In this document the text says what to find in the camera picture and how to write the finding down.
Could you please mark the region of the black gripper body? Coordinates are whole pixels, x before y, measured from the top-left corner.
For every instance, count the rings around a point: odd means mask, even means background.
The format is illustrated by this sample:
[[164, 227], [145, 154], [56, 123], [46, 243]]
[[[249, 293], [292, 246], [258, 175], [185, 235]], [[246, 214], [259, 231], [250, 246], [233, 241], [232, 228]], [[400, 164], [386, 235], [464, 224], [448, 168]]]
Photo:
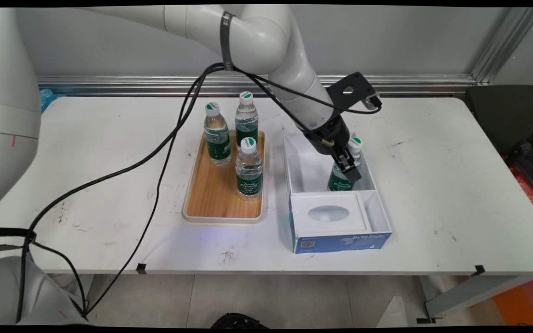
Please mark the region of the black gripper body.
[[347, 125], [339, 113], [334, 113], [325, 124], [317, 129], [305, 131], [301, 128], [300, 131], [317, 152], [335, 158], [343, 156], [350, 138]]

